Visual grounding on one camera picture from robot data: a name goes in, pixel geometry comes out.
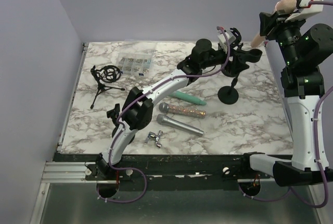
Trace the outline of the beige pink microphone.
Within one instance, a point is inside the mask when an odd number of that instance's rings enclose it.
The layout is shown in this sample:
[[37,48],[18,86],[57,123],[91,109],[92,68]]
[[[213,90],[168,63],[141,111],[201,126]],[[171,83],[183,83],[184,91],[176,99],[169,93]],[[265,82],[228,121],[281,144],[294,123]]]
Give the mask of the beige pink microphone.
[[[273,13],[279,10],[283,10],[285,13],[292,13],[296,9],[297,0],[280,0],[276,3]],[[258,47],[265,40],[265,35],[261,35],[260,32],[253,38],[250,46],[252,48]]]

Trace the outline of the black clip microphone stand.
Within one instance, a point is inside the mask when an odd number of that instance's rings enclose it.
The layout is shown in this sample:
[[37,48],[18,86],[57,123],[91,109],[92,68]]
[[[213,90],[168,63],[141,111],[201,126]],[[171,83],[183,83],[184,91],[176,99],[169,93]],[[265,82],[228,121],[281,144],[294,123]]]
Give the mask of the black clip microphone stand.
[[232,60],[229,60],[222,73],[230,78],[233,78],[231,85],[223,86],[219,89],[217,95],[219,100],[227,105],[236,103],[239,99],[239,94],[235,89],[238,82],[238,77],[241,72],[249,69],[247,63],[257,63],[261,56],[262,51],[254,48],[248,51],[241,49],[241,47],[232,50]]

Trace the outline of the mint green microphone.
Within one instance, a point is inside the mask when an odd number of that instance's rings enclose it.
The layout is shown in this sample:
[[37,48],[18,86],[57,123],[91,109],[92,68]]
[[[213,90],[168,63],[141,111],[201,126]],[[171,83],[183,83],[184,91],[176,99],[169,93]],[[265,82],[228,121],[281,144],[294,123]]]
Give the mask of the mint green microphone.
[[180,92],[180,91],[175,91],[175,92],[171,93],[169,96],[178,98],[183,101],[186,101],[186,102],[189,102],[192,104],[196,104],[196,105],[206,105],[207,104],[205,101],[201,100],[198,97],[195,97],[195,96],[192,96],[187,93]]

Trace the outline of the rhinestone mesh-head microphone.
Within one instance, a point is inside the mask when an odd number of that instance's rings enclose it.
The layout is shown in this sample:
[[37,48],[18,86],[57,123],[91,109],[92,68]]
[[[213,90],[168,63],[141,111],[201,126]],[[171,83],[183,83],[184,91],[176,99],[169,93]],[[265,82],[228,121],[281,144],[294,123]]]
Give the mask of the rhinestone mesh-head microphone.
[[163,113],[171,113],[171,114],[195,117],[200,119],[206,117],[206,111],[186,106],[176,106],[167,103],[160,103],[158,108]]

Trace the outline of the silver grey microphone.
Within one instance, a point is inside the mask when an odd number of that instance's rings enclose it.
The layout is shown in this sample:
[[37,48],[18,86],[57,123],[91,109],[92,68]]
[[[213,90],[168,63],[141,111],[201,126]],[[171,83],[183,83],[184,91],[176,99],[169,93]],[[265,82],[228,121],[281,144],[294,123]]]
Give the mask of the silver grey microphone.
[[179,130],[182,130],[184,132],[190,133],[190,134],[194,134],[197,136],[203,136],[204,132],[198,128],[195,128],[193,126],[187,125],[183,122],[174,120],[166,115],[163,114],[159,114],[157,116],[157,123],[160,125],[165,125],[165,126],[169,126],[172,128],[176,128]]

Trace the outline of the black tripod shock-mount stand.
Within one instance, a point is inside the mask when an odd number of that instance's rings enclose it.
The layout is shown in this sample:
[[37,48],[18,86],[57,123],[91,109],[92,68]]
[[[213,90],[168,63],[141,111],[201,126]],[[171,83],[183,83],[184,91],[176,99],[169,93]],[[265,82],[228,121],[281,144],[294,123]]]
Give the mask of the black tripod shock-mount stand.
[[102,67],[101,69],[96,69],[96,66],[94,65],[91,68],[91,75],[94,77],[95,81],[97,82],[97,93],[90,106],[90,109],[94,108],[97,96],[99,96],[103,92],[109,91],[111,89],[125,91],[125,88],[116,88],[113,86],[109,86],[109,84],[115,83],[121,78],[121,70],[117,66],[107,65]]

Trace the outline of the black round-base clip stand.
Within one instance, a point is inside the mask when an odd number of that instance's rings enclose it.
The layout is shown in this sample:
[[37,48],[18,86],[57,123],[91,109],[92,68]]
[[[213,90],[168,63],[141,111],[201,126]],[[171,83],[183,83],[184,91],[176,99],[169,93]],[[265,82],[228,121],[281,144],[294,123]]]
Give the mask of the black round-base clip stand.
[[[137,110],[136,107],[131,107],[128,110],[128,112],[131,112],[132,115],[134,115],[134,112],[135,112],[135,116],[136,116],[137,113],[138,113],[138,110]],[[115,126],[114,130],[112,131],[112,145],[111,145],[111,147],[113,148],[114,144],[115,144],[114,136],[115,136],[115,134],[116,134],[116,132],[119,128],[119,123],[117,123],[117,119],[118,119],[119,114],[120,114],[120,104],[119,103],[115,104],[114,109],[111,109],[111,110],[107,111],[106,114],[107,114],[107,118],[110,118],[112,120],[114,126]],[[129,144],[131,144],[133,142],[134,138],[135,138],[135,134],[133,135],[133,137],[129,141]]]

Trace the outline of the black shock-mount round-base stand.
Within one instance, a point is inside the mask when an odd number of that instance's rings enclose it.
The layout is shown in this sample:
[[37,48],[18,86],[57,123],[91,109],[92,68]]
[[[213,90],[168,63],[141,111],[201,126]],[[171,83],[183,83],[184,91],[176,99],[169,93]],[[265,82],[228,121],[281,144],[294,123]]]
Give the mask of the black shock-mount round-base stand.
[[230,54],[233,55],[235,53],[241,53],[244,50],[242,49],[243,43],[241,42],[242,37],[237,28],[230,28],[229,29],[229,48]]

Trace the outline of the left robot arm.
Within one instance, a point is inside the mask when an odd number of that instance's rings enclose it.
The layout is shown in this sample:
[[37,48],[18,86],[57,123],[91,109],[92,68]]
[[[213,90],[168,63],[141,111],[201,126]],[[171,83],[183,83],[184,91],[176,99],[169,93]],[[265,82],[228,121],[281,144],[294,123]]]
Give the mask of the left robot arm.
[[204,77],[203,69],[219,65],[219,71],[236,78],[249,68],[248,62],[257,62],[261,55],[257,49],[244,50],[238,40],[220,43],[217,50],[213,49],[210,40],[198,40],[191,54],[178,63],[169,76],[144,89],[132,88],[123,106],[116,104],[114,109],[107,111],[107,118],[115,128],[108,154],[100,153],[96,160],[97,173],[105,180],[111,179],[125,148],[139,130],[150,124],[154,107],[173,92]]

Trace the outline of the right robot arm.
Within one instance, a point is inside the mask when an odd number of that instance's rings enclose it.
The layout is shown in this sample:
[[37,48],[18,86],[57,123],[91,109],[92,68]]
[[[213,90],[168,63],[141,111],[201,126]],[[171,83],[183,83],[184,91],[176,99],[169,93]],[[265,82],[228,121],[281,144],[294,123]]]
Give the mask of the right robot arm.
[[252,154],[239,165],[251,178],[258,171],[272,176],[279,186],[313,185],[332,181],[326,157],[321,111],[325,96],[321,64],[332,54],[332,27],[318,23],[305,34],[305,19],[289,19],[288,13],[261,12],[260,34],[278,43],[285,61],[281,84],[289,107],[293,155],[291,160]]

